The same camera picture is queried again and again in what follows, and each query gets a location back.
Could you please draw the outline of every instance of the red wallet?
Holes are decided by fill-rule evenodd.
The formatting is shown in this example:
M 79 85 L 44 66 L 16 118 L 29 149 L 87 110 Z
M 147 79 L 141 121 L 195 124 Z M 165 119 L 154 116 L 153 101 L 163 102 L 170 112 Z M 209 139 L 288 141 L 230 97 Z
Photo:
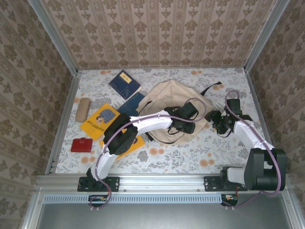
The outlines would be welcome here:
M 91 152 L 92 139 L 90 138 L 75 138 L 72 142 L 71 152 Z

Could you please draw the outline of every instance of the floral tablecloth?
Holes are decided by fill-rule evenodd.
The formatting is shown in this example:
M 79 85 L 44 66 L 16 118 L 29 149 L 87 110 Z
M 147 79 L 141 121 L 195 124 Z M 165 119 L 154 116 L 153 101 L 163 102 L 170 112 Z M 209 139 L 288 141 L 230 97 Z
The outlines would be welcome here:
M 59 155 L 56 173 L 85 173 L 94 165 L 101 152 L 98 141 L 93 142 L 91 153 L 70 152 L 73 139 L 88 137 L 75 121 L 75 114 L 81 98 L 91 99 L 89 116 L 104 103 L 119 108 L 125 100 L 108 85 L 120 70 L 83 71 L 76 93 L 67 132 Z M 141 86 L 146 95 L 159 82 L 174 79 L 202 92 L 208 86 L 220 81 L 222 85 L 211 87 L 205 94 L 216 109 L 224 107 L 224 96 L 232 89 L 240 92 L 241 108 L 254 120 L 261 134 L 262 129 L 255 109 L 250 88 L 242 68 L 202 69 L 130 69 L 126 70 Z M 117 160 L 110 169 L 112 174 L 206 174 L 219 173 L 223 166 L 243 166 L 248 152 L 234 134 L 228 138 L 219 137 L 208 123 L 200 134 L 183 146 L 163 146 L 142 135 L 146 145 Z

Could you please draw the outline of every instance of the beige backpack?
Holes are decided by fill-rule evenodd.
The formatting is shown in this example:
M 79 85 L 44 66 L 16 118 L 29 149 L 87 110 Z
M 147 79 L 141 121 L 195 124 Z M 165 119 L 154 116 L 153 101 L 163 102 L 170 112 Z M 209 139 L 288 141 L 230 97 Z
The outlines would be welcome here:
M 153 88 L 147 96 L 145 96 L 139 103 L 137 111 L 139 116 L 150 115 L 163 110 L 166 107 L 180 106 L 183 107 L 185 102 L 190 98 L 198 98 L 202 100 L 207 108 L 205 111 L 204 105 L 200 101 L 190 101 L 193 106 L 198 110 L 198 115 L 195 118 L 199 119 L 204 114 L 207 114 L 212 110 L 212 104 L 203 97 L 200 93 L 194 89 L 184 86 L 175 80 L 169 80 L 159 83 Z M 178 132 L 174 135 L 170 135 L 167 129 L 159 129 L 150 131 L 148 136 L 165 145 L 183 145 L 191 141 L 196 135 L 203 129 L 207 120 L 203 120 L 195 123 L 195 130 L 192 134 Z

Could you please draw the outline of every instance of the blue book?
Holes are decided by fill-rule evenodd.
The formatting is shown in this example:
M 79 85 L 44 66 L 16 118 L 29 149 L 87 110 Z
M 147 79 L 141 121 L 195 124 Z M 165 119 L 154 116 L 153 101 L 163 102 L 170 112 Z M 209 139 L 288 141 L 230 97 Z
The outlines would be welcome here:
M 126 113 L 128 116 L 138 116 L 136 109 L 139 103 L 144 98 L 140 92 L 137 92 L 133 97 L 131 97 L 126 103 L 124 103 L 117 111 L 122 114 Z
M 124 70 L 111 80 L 109 85 L 113 87 L 125 100 L 142 89 L 140 84 Z

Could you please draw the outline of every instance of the yellow book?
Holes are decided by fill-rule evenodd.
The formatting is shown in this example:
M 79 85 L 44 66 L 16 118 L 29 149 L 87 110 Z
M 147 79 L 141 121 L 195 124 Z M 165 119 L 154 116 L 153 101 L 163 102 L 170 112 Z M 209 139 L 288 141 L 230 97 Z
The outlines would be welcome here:
M 123 153 L 122 155 L 119 155 L 116 159 L 120 159 L 128 154 L 130 154 L 132 151 L 142 147 L 145 145 L 145 142 L 143 140 L 143 138 L 141 136 L 136 136 L 136 138 L 134 139 L 132 146 L 129 148 L 129 150 L 127 150 L 125 153 Z M 104 146 L 104 142 L 100 141 L 100 146 L 103 148 Z
M 104 104 L 81 125 L 81 129 L 96 141 L 104 135 L 105 130 L 119 114 L 109 104 Z

